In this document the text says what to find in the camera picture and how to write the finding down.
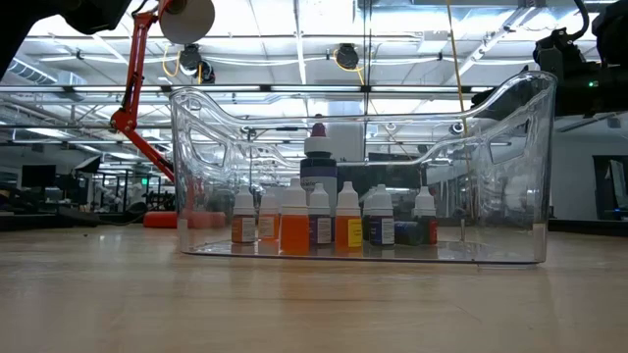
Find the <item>clear plastic bin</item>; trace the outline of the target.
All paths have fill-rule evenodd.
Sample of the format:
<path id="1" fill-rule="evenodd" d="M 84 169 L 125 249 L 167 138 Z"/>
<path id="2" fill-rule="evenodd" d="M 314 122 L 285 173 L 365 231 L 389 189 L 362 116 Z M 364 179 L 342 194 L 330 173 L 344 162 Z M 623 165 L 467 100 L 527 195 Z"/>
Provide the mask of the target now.
<path id="1" fill-rule="evenodd" d="M 549 88 L 501 121 L 462 112 L 378 114 L 366 99 L 333 101 L 322 117 L 245 119 L 192 88 L 171 97 L 177 233 L 182 252 L 200 256 L 307 260 L 535 265 L 547 257 L 554 91 Z M 351 181 L 362 219 L 362 251 L 309 242 L 307 255 L 258 238 L 261 197 L 280 209 L 299 177 L 304 141 L 315 123 L 332 139 L 338 194 Z M 438 243 L 373 245 L 370 199 L 378 184 L 392 197 L 394 222 L 416 222 L 422 185 L 434 196 Z M 246 185 L 256 211 L 256 241 L 232 242 L 235 197 Z"/>

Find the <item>dark display panel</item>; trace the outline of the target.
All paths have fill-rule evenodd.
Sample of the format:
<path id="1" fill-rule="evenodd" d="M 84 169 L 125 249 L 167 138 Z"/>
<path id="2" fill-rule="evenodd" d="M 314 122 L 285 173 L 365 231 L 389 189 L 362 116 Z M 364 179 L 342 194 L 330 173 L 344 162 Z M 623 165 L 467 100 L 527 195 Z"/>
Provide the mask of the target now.
<path id="1" fill-rule="evenodd" d="M 594 156 L 597 217 L 628 222 L 628 156 Z"/>

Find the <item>small red food coloring bottle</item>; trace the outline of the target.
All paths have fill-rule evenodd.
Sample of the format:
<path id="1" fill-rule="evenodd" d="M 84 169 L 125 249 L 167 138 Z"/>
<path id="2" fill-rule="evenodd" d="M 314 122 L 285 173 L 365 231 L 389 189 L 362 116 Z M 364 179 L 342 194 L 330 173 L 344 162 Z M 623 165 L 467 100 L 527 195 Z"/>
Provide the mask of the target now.
<path id="1" fill-rule="evenodd" d="M 427 185 L 422 185 L 415 197 L 414 215 L 419 226 L 422 244 L 438 243 L 438 221 L 434 196 Z"/>

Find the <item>dark monitor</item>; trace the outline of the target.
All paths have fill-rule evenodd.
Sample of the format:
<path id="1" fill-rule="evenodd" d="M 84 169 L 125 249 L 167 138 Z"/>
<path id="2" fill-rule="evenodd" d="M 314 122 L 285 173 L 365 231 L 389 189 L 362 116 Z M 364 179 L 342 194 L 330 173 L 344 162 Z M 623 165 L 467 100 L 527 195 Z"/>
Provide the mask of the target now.
<path id="1" fill-rule="evenodd" d="M 55 165 L 22 165 L 21 187 L 54 186 L 55 180 Z"/>

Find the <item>red desk lamp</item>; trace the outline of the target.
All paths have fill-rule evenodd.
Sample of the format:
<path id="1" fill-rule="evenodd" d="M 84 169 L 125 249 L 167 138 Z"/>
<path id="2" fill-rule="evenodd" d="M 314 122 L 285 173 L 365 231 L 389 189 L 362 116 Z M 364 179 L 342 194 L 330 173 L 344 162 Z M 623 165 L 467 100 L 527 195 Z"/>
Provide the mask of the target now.
<path id="1" fill-rule="evenodd" d="M 174 43 L 196 44 L 211 29 L 216 18 L 212 0 L 158 0 L 145 10 L 142 3 L 131 12 L 133 32 L 125 95 L 121 107 L 112 115 L 112 129 L 122 133 L 171 182 L 176 180 L 175 167 L 137 131 L 137 115 L 144 76 L 144 57 L 148 32 L 152 25 L 160 26 L 166 38 Z"/>

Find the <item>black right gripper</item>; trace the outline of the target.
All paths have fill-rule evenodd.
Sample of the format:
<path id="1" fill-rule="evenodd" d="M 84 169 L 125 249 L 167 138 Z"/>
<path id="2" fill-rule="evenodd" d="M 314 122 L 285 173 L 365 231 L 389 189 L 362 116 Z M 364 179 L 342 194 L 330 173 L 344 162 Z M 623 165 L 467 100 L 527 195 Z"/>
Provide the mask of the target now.
<path id="1" fill-rule="evenodd" d="M 475 94 L 471 108 L 481 109 L 479 118 L 501 121 L 544 90 L 554 91 L 556 84 L 558 117 L 592 117 L 606 111 L 602 93 L 606 66 L 586 61 L 565 28 L 553 30 L 550 36 L 537 41 L 533 58 L 541 71 L 550 74 L 518 74 L 497 88 Z"/>

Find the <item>background robot workstation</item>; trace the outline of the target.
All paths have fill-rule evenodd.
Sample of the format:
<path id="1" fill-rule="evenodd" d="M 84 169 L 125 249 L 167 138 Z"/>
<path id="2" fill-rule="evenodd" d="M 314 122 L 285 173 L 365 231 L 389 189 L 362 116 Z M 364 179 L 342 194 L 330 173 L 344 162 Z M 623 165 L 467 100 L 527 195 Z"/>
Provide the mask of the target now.
<path id="1" fill-rule="evenodd" d="M 123 213 L 136 203 L 151 210 L 175 210 L 175 186 L 162 175 L 105 170 L 94 174 L 88 186 L 88 205 L 97 213 Z"/>

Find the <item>large purple food coloring bottle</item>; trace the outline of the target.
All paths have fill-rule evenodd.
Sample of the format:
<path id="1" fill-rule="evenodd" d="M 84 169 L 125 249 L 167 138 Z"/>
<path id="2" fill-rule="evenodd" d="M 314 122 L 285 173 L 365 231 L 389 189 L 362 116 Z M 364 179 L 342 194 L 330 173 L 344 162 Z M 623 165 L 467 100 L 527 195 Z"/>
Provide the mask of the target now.
<path id="1" fill-rule="evenodd" d="M 332 209 L 337 206 L 338 167 L 333 158 L 332 139 L 326 134 L 323 123 L 315 123 L 311 134 L 304 141 L 305 158 L 299 163 L 300 185 L 306 192 L 307 203 L 315 185 L 321 183 L 328 194 Z"/>

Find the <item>small dark food coloring bottle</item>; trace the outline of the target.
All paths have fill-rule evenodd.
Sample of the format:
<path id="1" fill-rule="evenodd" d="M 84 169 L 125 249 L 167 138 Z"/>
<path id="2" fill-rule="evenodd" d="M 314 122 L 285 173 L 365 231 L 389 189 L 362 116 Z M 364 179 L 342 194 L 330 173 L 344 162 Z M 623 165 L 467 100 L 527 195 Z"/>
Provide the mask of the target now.
<path id="1" fill-rule="evenodd" d="M 395 222 L 394 241 L 396 244 L 418 246 L 421 244 L 421 235 L 416 222 Z"/>

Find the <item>small yellow-label food coloring bottle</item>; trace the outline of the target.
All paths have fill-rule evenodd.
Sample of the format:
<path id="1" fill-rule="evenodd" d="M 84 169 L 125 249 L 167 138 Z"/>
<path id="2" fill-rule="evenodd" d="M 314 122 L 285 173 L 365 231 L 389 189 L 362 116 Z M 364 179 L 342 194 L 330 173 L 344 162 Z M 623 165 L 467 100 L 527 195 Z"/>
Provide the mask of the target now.
<path id="1" fill-rule="evenodd" d="M 362 251 L 362 219 L 359 198 L 351 181 L 345 181 L 338 194 L 335 220 L 336 251 L 340 253 Z"/>

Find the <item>small orange food coloring bottle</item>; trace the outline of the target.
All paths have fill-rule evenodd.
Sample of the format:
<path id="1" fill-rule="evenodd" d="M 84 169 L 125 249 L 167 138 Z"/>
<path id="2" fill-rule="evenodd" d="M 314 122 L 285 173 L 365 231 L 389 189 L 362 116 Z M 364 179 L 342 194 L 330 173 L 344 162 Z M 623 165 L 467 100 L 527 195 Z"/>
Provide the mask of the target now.
<path id="1" fill-rule="evenodd" d="M 292 178 L 283 191 L 280 219 L 281 251 L 288 255 L 309 253 L 309 216 L 306 192 L 300 178 Z"/>
<path id="2" fill-rule="evenodd" d="M 258 213 L 258 238 L 275 241 L 279 239 L 279 231 L 279 202 L 273 190 L 269 190 L 261 197 Z"/>
<path id="3" fill-rule="evenodd" d="M 232 242 L 253 243 L 256 237 L 256 211 L 253 195 L 243 185 L 235 195 L 235 206 L 232 218 Z"/>

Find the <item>small blue food coloring bottle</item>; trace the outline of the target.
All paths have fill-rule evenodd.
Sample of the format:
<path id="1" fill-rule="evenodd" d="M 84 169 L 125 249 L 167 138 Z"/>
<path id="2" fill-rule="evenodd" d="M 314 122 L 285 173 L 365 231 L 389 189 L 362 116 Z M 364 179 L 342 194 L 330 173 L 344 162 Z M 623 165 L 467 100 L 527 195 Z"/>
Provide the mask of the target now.
<path id="1" fill-rule="evenodd" d="M 392 197 L 384 184 L 378 184 L 370 199 L 369 241 L 373 245 L 394 245 Z"/>

